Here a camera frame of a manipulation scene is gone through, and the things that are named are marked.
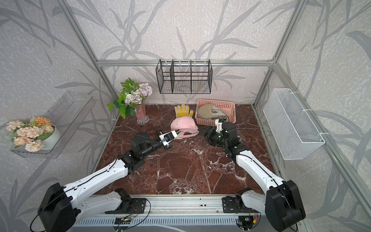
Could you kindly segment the pink baseball cap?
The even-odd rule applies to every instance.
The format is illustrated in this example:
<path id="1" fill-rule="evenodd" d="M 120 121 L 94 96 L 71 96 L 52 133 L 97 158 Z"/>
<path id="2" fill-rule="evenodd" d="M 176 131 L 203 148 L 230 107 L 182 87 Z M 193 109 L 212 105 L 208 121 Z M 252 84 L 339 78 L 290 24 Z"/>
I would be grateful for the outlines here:
<path id="1" fill-rule="evenodd" d="M 171 130 L 176 131 L 176 139 L 183 139 L 188 137 L 194 137 L 199 134 L 199 128 L 197 127 L 192 117 L 181 117 L 176 118 L 171 123 Z"/>

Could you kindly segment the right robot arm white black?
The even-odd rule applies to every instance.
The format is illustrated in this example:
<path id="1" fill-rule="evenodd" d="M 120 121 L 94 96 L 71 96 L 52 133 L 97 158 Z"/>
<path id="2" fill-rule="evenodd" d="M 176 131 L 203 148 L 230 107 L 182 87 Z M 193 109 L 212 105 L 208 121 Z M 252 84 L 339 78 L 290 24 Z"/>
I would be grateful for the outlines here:
<path id="1" fill-rule="evenodd" d="M 306 218 L 306 213 L 298 186 L 285 181 L 264 166 L 237 136 L 235 125 L 223 122 L 216 127 L 202 129 L 208 144 L 223 148 L 227 158 L 243 168 L 260 186 L 263 193 L 245 188 L 234 197 L 224 197 L 224 213 L 247 213 L 248 218 L 238 222 L 244 231 L 254 228 L 261 215 L 265 215 L 270 225 L 282 232 Z"/>

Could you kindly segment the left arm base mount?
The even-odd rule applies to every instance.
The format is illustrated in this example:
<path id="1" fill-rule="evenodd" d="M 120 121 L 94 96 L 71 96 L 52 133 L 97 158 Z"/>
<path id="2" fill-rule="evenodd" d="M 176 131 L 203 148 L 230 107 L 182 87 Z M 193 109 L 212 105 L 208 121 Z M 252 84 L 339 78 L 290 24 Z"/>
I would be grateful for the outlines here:
<path id="1" fill-rule="evenodd" d="M 121 203 L 116 210 L 106 211 L 105 214 L 143 214 L 146 207 L 146 198 L 131 198 L 123 189 L 115 189 L 119 194 Z"/>

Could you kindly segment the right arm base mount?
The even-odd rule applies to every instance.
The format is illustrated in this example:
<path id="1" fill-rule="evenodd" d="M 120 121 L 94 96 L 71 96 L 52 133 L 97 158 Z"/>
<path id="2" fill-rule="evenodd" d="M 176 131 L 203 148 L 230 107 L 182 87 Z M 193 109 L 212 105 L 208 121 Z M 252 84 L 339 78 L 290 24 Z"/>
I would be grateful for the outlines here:
<path id="1" fill-rule="evenodd" d="M 222 198 L 224 213 L 259 213 L 262 209 L 265 196 L 256 193 L 251 188 L 245 188 L 236 192 L 235 196 L 226 196 Z"/>

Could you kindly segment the beige baseball cap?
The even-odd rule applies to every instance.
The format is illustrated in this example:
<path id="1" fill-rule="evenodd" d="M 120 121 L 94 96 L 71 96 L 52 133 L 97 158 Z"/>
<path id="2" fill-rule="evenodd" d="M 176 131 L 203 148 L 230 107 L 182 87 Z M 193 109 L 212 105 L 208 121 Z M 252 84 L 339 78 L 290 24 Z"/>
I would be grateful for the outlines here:
<path id="1" fill-rule="evenodd" d="M 222 109 L 207 103 L 201 106 L 198 110 L 198 116 L 202 119 L 223 119 L 229 120 L 228 114 Z"/>

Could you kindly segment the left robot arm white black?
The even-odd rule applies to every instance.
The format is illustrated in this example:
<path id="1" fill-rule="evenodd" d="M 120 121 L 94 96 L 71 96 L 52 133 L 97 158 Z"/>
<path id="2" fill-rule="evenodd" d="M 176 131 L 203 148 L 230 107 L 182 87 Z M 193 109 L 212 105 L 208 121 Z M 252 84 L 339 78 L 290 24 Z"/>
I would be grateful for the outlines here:
<path id="1" fill-rule="evenodd" d="M 106 167 L 78 181 L 62 186 L 50 186 L 38 208 L 46 232 L 66 232 L 81 217 L 88 207 L 86 200 L 107 185 L 128 176 L 145 163 L 145 157 L 168 146 L 174 139 L 161 134 L 154 140 L 146 132 L 140 132 L 131 139 L 131 149 L 120 155 Z"/>

